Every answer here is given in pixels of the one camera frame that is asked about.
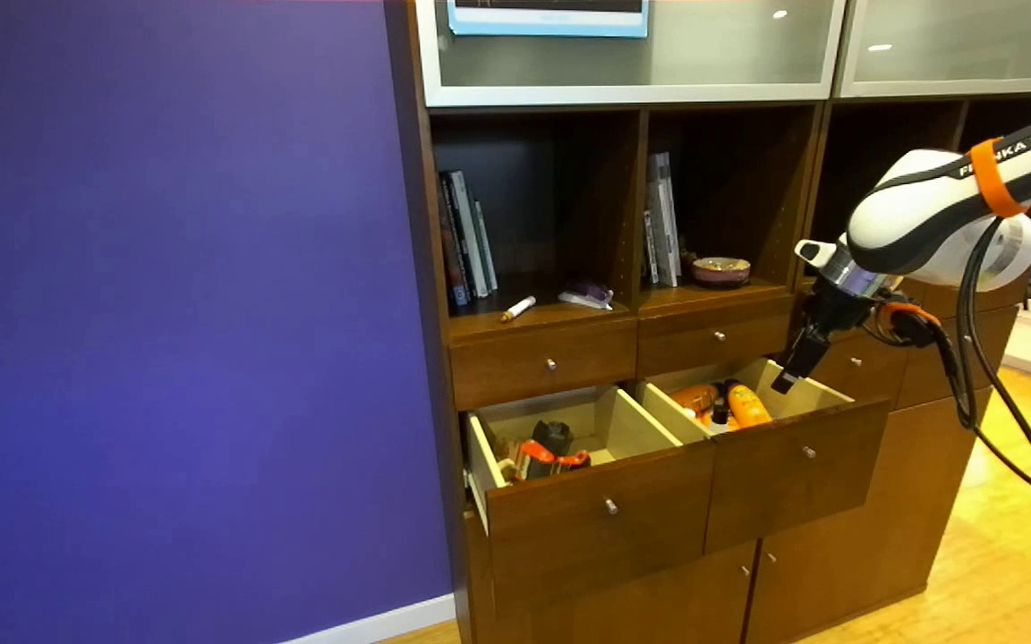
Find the open drawer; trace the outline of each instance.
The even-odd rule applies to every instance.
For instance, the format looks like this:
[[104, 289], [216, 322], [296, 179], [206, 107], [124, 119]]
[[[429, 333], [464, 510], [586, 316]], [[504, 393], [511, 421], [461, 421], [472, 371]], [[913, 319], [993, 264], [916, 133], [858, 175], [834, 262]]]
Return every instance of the open drawer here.
[[778, 393], [769, 387], [778, 371], [772, 363], [734, 371], [764, 399], [772, 421], [726, 435], [704, 435], [675, 400], [676, 387], [716, 383], [723, 371], [660, 375], [640, 390], [646, 408], [676, 439], [697, 439], [714, 460], [704, 553], [758, 542], [871, 497], [887, 406], [858, 406], [817, 381], [799, 381], [790, 393]]
[[[590, 469], [509, 485], [509, 446], [566, 421]], [[501, 598], [544, 603], [703, 554], [709, 460], [682, 452], [621, 387], [470, 414], [470, 469]]]

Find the black cable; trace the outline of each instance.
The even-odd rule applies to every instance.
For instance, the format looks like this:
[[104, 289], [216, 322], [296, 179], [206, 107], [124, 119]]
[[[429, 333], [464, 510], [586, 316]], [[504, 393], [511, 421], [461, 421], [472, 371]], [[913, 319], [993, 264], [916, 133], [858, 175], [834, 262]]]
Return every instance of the black cable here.
[[1031, 472], [1023, 472], [1017, 462], [1009, 462], [980, 431], [978, 421], [978, 406], [974, 406], [974, 375], [970, 375], [970, 363], [968, 353], [978, 357], [980, 371], [987, 375], [993, 390], [1001, 399], [1001, 406], [1009, 408], [1022, 438], [1029, 439], [1031, 446], [1031, 421], [1023, 418], [1023, 412], [1017, 408], [1013, 393], [1006, 390], [1006, 383], [996, 375], [996, 370], [987, 365], [984, 351], [980, 351], [980, 340], [978, 340], [978, 316], [974, 316], [974, 301], [978, 301], [978, 276], [980, 276], [980, 262], [984, 262], [984, 251], [993, 249], [996, 234], [998, 234], [1001, 218], [993, 218], [993, 227], [980, 234], [978, 249], [970, 251], [970, 262], [968, 262], [968, 274], [962, 274], [962, 283], [956, 289], [956, 338], [961, 338], [961, 357], [947, 345], [942, 348], [942, 365], [947, 365], [947, 375], [956, 370], [956, 381], [948, 381], [954, 387], [954, 399], [956, 399], [956, 412], [962, 418], [968, 431], [974, 431], [974, 438], [1009, 469], [1017, 472], [1023, 485], [1031, 485]]

